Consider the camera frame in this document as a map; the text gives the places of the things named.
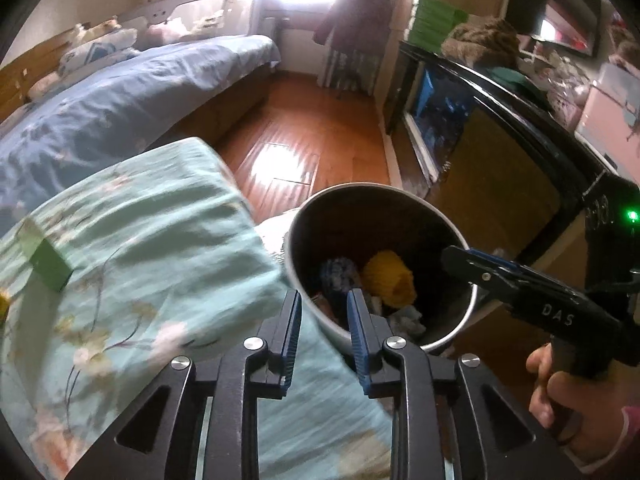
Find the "blue cloth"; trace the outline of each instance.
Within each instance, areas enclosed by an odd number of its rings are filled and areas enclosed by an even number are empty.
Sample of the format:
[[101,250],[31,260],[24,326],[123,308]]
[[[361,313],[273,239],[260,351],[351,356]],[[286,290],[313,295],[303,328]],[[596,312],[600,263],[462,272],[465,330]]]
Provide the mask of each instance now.
[[152,48],[38,104],[0,139],[0,236],[76,182],[143,152],[280,54],[264,36]]
[[[197,139],[94,174],[30,216],[75,270],[55,294],[17,228],[0,240],[13,301],[0,409],[47,480],[64,478],[172,357],[215,356],[255,335],[287,290],[228,169]],[[305,310],[289,393],[258,404],[260,477],[386,478],[390,440],[390,417]]]

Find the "light blue floral blanket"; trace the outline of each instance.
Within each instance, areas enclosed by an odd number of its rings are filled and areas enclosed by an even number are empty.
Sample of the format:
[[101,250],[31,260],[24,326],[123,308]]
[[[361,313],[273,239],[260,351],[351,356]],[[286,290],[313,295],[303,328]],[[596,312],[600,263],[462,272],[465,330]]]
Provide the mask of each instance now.
[[[61,294],[0,240],[0,409],[60,480],[177,354],[220,354],[287,289],[213,150],[187,139],[75,184],[30,215],[75,269]],[[303,314],[292,387],[258,406],[263,479],[388,478],[391,421]]]

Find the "pink storage box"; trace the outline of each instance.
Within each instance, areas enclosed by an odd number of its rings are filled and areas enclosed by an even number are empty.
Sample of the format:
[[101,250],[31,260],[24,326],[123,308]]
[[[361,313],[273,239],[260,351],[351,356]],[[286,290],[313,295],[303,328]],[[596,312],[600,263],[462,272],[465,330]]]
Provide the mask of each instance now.
[[575,137],[610,169],[640,184],[640,80],[606,63],[593,82]]

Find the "wooden headboard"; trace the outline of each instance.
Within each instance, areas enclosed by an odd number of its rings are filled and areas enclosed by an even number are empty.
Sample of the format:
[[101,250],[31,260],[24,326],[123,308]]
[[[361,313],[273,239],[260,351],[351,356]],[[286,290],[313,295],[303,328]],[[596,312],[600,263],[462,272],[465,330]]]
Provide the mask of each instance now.
[[37,44],[0,70],[0,122],[27,101],[27,92],[35,83],[58,69],[73,31],[70,28]]

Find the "gray bucket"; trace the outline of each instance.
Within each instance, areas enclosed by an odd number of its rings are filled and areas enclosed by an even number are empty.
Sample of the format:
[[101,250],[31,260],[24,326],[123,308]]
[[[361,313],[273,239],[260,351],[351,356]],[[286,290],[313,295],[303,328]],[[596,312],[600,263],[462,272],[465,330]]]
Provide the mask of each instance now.
[[478,293],[442,269],[440,253],[449,245],[468,248],[455,225],[424,200],[381,184],[341,184],[302,205],[285,240],[285,267],[324,334],[341,353],[351,354],[349,332],[311,300],[320,290],[321,264],[346,256],[361,269],[378,251],[395,251],[414,274],[414,306],[427,327],[420,346],[434,351],[462,330]]

